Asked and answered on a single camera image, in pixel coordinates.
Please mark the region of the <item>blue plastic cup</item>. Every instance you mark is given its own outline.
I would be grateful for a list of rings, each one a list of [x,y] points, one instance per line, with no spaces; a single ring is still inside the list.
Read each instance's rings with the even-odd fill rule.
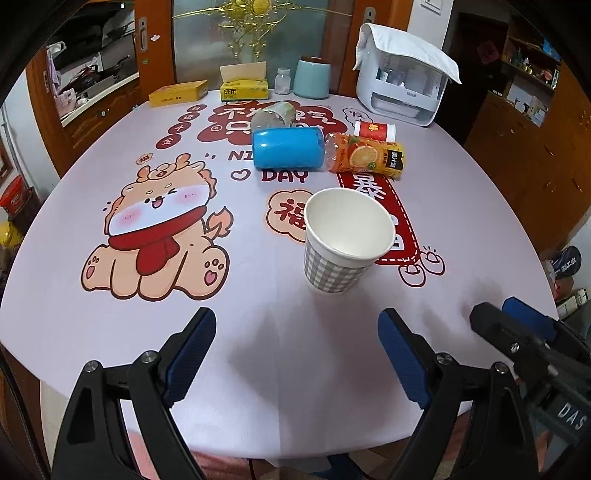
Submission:
[[[318,170],[325,137],[318,127],[260,129],[252,133],[252,161],[259,170]]]

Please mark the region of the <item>yellow tissue box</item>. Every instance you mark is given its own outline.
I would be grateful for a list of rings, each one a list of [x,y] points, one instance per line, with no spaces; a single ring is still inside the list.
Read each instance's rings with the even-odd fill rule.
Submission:
[[[266,100],[269,97],[266,71],[266,61],[220,66],[221,101]]]

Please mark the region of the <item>white cloth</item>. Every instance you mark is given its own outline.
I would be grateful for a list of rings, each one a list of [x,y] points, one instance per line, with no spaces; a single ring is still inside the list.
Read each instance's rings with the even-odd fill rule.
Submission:
[[[363,63],[363,51],[372,39],[375,47],[386,54],[409,57],[418,60],[446,74],[452,81],[461,84],[458,64],[445,52],[426,40],[407,31],[380,25],[363,23],[356,42],[356,63],[353,70],[360,70]]]

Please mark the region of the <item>printed pink tablecloth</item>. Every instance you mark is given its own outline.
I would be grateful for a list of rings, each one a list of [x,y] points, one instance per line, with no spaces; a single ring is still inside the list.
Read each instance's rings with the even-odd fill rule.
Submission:
[[[126,364],[158,349],[200,307],[217,320],[214,342],[172,413],[194,450],[250,458],[321,456],[409,436],[421,411],[409,401],[378,338],[396,309],[437,351],[489,367],[500,354],[470,327],[472,308],[518,297],[553,315],[538,255],[502,194],[473,158],[436,125],[399,123],[406,166],[391,187],[362,179],[363,194],[397,198],[425,273],[376,265],[345,293],[325,295],[304,279],[304,247],[269,225],[273,194],[338,185],[328,172],[294,175],[252,167],[249,146],[231,141],[252,109],[215,93],[178,140],[167,133],[187,107],[142,105],[110,128],[52,191],[16,256],[1,303],[1,341],[38,379],[69,395],[83,365]],[[104,219],[141,166],[179,154],[216,179],[211,212],[231,211],[215,240],[229,268],[188,265],[207,293],[168,289],[88,291],[88,259],[106,243]]]

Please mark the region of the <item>light blue canister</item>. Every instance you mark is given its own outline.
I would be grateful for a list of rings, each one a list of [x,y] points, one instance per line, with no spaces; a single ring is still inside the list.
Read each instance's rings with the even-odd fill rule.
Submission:
[[[303,56],[297,62],[294,94],[310,99],[329,97],[331,64],[320,57]]]

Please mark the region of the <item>red white can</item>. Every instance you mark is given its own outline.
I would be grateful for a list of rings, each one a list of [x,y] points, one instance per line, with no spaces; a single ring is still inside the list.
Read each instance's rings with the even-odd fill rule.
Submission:
[[[358,120],[353,127],[353,134],[366,139],[395,143],[397,128],[394,124]]]

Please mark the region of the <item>white desktop organizer box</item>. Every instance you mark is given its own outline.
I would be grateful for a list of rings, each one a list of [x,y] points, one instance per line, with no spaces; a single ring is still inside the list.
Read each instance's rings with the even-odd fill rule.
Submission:
[[[379,51],[372,39],[355,71],[356,97],[370,112],[422,127],[433,123],[447,85],[454,82],[414,58]]]

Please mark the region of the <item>grey checked paper cup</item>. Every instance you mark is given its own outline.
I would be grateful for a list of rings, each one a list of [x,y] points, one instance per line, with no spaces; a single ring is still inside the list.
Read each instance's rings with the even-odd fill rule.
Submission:
[[[396,227],[375,199],[329,188],[304,205],[304,278],[325,294],[341,294],[391,251]]]

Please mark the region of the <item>small clear glass jar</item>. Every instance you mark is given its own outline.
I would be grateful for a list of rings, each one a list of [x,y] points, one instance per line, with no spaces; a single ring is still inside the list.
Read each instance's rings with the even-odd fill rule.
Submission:
[[[279,68],[274,78],[273,90],[277,95],[287,95],[290,93],[291,75],[290,68]]]

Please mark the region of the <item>orange juice bottle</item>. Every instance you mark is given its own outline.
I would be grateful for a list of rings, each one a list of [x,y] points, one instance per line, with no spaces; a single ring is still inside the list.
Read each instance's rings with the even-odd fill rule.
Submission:
[[[384,142],[344,133],[325,136],[325,165],[332,173],[372,173],[400,180],[405,150],[398,142]]]

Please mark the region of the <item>flat yellow box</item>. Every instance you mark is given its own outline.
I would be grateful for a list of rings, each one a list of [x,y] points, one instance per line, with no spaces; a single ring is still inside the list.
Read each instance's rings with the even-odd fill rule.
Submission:
[[[148,95],[151,107],[161,107],[179,103],[195,102],[207,95],[206,80],[177,83],[160,87]]]

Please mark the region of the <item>clear glass jar lying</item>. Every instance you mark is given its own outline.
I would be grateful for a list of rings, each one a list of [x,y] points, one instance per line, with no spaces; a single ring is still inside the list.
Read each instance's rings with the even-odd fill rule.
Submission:
[[[273,128],[288,128],[296,120],[296,113],[296,108],[290,102],[276,102],[257,111],[250,120],[250,128],[252,132]]]

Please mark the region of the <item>brown wooden cabinet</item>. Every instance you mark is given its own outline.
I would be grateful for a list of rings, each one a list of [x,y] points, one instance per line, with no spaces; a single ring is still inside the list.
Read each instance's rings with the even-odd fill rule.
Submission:
[[[465,148],[535,250],[555,250],[590,214],[590,101],[524,19],[510,19],[500,67],[510,80],[503,94],[487,95]]]

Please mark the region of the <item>gold ornament on door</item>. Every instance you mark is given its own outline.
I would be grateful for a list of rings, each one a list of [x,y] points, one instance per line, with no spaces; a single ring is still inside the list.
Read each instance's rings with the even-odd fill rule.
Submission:
[[[236,60],[247,45],[253,58],[259,61],[264,48],[266,36],[285,18],[290,11],[311,11],[329,15],[352,18],[353,15],[334,9],[304,6],[294,1],[223,1],[221,5],[199,8],[184,13],[173,14],[172,19],[184,19],[195,16],[221,16],[218,27],[232,34],[228,48]]]

